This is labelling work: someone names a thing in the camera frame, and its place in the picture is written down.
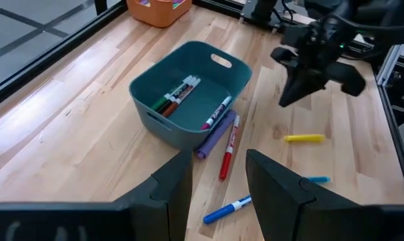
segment wooden tabletop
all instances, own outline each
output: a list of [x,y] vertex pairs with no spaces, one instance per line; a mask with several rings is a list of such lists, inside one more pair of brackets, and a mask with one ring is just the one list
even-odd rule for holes
[[[241,115],[228,178],[218,180],[228,135],[194,159],[188,240],[261,240],[249,206],[210,226],[202,217],[248,195],[245,152],[254,148],[300,175],[327,175],[326,188],[360,204],[404,204],[404,181],[370,66],[359,97],[327,89],[282,108],[286,70],[270,58],[280,36],[192,8],[168,29],[125,13],[0,105],[0,202],[114,200],[178,150],[142,125],[129,83],[181,44],[205,41],[254,74],[233,108]],[[326,135],[287,144],[284,135]]]

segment green marker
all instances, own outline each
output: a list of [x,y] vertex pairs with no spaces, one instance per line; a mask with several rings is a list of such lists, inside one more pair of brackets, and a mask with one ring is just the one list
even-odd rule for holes
[[188,76],[183,80],[183,83],[181,83],[179,86],[175,86],[172,88],[167,94],[165,94],[162,98],[160,98],[154,105],[151,106],[152,110],[156,110],[159,107],[161,107],[166,101],[169,100],[169,98],[174,95],[178,90],[181,89],[188,81],[192,79],[192,76]]

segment teal plastic bin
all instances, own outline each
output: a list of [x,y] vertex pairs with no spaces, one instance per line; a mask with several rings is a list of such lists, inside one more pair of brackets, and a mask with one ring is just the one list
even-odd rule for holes
[[[227,60],[228,67],[214,61]],[[168,118],[150,109],[159,98],[187,76],[201,79]],[[230,95],[230,109],[251,78],[252,71],[241,60],[203,42],[187,42],[130,83],[130,95],[143,125],[154,135],[180,150],[193,150],[218,123],[201,131],[203,123]]]

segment yellow crayon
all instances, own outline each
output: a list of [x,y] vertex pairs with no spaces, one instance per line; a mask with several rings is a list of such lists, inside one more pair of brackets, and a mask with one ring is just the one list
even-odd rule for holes
[[310,141],[310,142],[323,142],[325,140],[324,135],[288,135],[284,137],[284,141]]

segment orange container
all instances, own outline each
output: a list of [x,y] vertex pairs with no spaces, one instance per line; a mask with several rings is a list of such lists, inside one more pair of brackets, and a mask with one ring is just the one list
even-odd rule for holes
[[172,0],[146,0],[146,4],[141,3],[140,0],[126,0],[126,3],[130,14],[135,19],[155,27],[170,26],[191,7],[191,0],[183,0],[175,8]]

